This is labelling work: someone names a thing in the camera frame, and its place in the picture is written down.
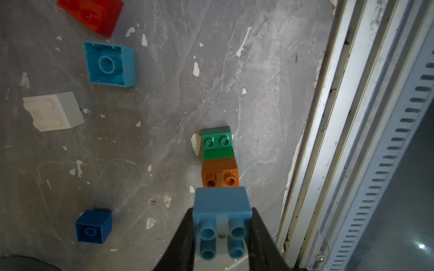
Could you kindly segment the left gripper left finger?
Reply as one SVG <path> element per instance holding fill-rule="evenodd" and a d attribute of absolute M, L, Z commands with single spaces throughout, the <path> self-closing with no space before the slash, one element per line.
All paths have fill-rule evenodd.
<path fill-rule="evenodd" d="M 190 208 L 153 271 L 192 271 L 194 253 L 193 208 Z"/>

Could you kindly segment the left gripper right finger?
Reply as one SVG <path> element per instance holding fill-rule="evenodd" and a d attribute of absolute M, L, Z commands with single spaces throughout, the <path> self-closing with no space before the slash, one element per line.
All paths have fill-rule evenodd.
<path fill-rule="evenodd" d="M 248 259 L 250 271 L 292 270 L 282 258 L 256 208 L 252 208 Z"/>

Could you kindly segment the light blue lego brick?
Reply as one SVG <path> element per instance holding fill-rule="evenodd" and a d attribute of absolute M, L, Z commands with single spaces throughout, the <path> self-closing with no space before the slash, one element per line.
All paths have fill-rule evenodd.
<path fill-rule="evenodd" d="M 197 255 L 203 260 L 243 257 L 252 215 L 245 187 L 197 188 L 193 206 Z"/>

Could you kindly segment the brown lego brick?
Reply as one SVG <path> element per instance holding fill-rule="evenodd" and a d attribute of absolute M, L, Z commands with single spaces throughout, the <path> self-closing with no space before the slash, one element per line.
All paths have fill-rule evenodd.
<path fill-rule="evenodd" d="M 239 171 L 235 157 L 202 162 L 203 187 L 239 187 Z"/>

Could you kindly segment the dark blue lego brick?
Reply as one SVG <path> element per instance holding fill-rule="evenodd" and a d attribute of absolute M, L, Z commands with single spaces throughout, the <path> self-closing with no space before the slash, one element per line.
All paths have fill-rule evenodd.
<path fill-rule="evenodd" d="M 75 222 L 77 241 L 104 244 L 112 231 L 112 222 L 110 210 L 86 210 Z"/>

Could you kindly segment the long green lego brick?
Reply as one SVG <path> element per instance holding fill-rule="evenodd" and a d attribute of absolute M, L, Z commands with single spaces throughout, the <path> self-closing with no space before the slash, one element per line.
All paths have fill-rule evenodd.
<path fill-rule="evenodd" d="M 235 157 L 230 126 L 206 128 L 201 133 L 203 161 Z"/>

